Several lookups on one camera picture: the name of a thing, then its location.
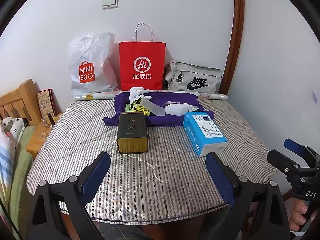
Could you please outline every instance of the paper bag handle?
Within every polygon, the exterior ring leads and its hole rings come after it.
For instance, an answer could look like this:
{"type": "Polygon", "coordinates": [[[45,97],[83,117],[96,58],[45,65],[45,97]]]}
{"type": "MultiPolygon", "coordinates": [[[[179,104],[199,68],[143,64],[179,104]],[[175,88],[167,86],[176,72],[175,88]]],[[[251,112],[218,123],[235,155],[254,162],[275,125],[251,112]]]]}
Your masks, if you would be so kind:
{"type": "Polygon", "coordinates": [[[132,38],[132,42],[137,41],[137,30],[141,25],[145,25],[149,28],[150,33],[151,33],[151,42],[153,42],[153,31],[152,31],[152,28],[149,23],[138,23],[138,25],[136,26],[136,30],[134,32],[133,38],[132,38]]]}

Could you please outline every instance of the wooden bed headboard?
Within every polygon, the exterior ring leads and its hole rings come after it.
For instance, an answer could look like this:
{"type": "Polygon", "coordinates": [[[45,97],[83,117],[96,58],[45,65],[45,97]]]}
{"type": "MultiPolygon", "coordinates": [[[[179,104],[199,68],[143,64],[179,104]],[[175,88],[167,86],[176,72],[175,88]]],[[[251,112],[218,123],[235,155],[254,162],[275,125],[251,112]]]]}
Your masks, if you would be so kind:
{"type": "Polygon", "coordinates": [[[41,121],[36,88],[32,79],[0,97],[0,118],[8,116],[27,118],[30,125],[37,125],[41,121]]]}

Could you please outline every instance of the wooden door frame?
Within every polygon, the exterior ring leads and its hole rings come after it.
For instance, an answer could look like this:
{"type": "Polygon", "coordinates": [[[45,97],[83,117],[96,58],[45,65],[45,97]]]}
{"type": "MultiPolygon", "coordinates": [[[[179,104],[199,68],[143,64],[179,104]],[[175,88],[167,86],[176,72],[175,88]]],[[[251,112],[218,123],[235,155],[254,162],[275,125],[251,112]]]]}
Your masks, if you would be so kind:
{"type": "Polygon", "coordinates": [[[223,72],[223,77],[219,89],[220,94],[227,95],[233,74],[236,69],[236,64],[239,55],[241,44],[242,30],[244,24],[244,0],[234,0],[233,25],[229,46],[229,53],[226,61],[226,66],[223,72]]]}

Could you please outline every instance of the small bottle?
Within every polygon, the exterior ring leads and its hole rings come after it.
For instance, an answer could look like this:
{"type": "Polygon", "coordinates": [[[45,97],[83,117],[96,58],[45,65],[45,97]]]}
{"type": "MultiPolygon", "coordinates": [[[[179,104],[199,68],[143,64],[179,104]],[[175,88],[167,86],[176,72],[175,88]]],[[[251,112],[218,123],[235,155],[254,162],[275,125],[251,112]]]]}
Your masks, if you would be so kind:
{"type": "Polygon", "coordinates": [[[41,122],[42,122],[44,127],[49,127],[49,124],[48,124],[47,120],[44,117],[41,118],[41,122]]]}

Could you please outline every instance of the bag zipper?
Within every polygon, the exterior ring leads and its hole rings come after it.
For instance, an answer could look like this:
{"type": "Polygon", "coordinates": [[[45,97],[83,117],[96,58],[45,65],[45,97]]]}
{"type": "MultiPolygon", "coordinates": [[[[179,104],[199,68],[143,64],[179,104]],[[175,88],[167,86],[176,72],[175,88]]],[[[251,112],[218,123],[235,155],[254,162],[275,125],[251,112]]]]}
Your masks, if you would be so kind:
{"type": "Polygon", "coordinates": [[[213,68],[213,67],[205,67],[205,66],[198,66],[198,65],[193,65],[193,64],[189,64],[189,63],[185,63],[185,62],[181,62],[181,61],[172,61],[172,62],[169,62],[164,68],[166,68],[168,65],[170,65],[171,63],[183,63],[183,64],[186,64],[186,65],[190,65],[190,66],[195,66],[195,67],[200,67],[200,68],[208,68],[208,69],[215,69],[215,70],[220,70],[220,72],[222,72],[221,69],[219,68],[213,68]]]}
{"type": "Polygon", "coordinates": [[[180,71],[180,75],[177,77],[176,82],[182,83],[182,74],[183,71],[180,71]]]}

